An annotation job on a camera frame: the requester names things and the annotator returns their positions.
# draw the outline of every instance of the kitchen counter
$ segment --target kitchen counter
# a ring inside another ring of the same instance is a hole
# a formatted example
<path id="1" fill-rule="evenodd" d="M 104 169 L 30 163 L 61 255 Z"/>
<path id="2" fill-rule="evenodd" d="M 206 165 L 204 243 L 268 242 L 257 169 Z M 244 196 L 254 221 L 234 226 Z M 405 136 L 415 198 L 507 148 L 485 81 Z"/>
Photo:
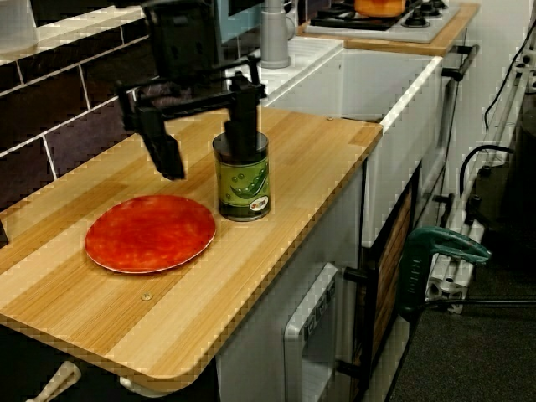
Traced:
<path id="1" fill-rule="evenodd" d="M 227 111 L 170 121 L 187 179 L 170 182 L 132 136 L 0 213 L 0 323 L 156 390 L 191 384 L 251 309 L 340 189 L 382 126 L 263 108 L 272 210 L 237 223 L 217 213 L 210 143 Z M 111 206 L 175 194 L 207 206 L 217 232 L 189 263 L 154 275 L 99 267 L 84 251 Z"/>
<path id="2" fill-rule="evenodd" d="M 322 35 L 304 33 L 306 24 L 300 27 L 300 35 L 308 38 L 338 39 L 343 41 L 347 49 L 376 50 L 383 52 L 421 54 L 426 56 L 444 57 L 454 45 L 454 41 L 460 36 L 467 25 L 477 14 L 480 4 L 460 3 L 460 10 L 456 16 L 441 30 L 441 32 L 429 44 L 416 42 L 397 42 L 392 40 L 349 38 L 340 35 Z"/>

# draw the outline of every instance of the stovetop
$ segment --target stovetop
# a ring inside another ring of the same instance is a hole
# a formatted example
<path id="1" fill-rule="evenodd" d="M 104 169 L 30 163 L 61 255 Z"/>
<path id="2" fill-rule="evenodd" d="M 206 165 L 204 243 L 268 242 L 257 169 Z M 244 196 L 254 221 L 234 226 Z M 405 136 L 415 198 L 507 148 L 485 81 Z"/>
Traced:
<path id="1" fill-rule="evenodd" d="M 429 43 L 459 11 L 459 6 L 448 5 L 438 17 L 425 16 L 426 26 L 408 27 L 405 22 L 420 11 L 422 1 L 409 2 L 406 10 L 395 18 L 370 18 L 357 14 L 352 3 L 332 3 L 329 9 L 320 10 L 306 26 L 307 34 L 330 34 L 363 39 L 385 39 L 403 42 Z"/>

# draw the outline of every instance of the white wall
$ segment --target white wall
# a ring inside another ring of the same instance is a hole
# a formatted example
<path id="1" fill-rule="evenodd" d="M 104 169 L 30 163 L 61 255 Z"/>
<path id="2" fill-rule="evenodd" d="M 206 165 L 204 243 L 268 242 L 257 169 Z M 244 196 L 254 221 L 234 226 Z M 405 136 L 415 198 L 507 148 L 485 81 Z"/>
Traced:
<path id="1" fill-rule="evenodd" d="M 483 114 L 497 93 L 510 60 L 528 32 L 534 0 L 471 0 L 481 8 L 467 30 L 466 43 L 480 44 L 460 85 L 446 193 L 456 192 L 461 162 L 484 138 Z"/>

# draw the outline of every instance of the red plate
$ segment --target red plate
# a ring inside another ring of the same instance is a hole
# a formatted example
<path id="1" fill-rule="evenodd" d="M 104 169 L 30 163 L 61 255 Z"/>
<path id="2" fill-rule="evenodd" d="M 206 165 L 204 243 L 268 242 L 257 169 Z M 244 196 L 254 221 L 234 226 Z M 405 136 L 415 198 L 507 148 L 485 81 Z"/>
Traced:
<path id="1" fill-rule="evenodd" d="M 85 251 L 113 271 L 144 274 L 173 268 L 203 251 L 216 223 L 203 205 L 183 197 L 149 195 L 107 210 L 85 237 Z"/>

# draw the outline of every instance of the tin can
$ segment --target tin can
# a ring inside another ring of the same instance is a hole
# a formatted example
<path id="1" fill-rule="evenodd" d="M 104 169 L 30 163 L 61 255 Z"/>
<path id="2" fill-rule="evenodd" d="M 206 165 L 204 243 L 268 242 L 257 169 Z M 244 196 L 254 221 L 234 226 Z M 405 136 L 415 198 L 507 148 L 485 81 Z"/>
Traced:
<path id="1" fill-rule="evenodd" d="M 257 132 L 257 148 L 248 160 L 231 156 L 225 134 L 213 142 L 219 213 L 236 221 L 257 220 L 270 212 L 268 138 Z"/>

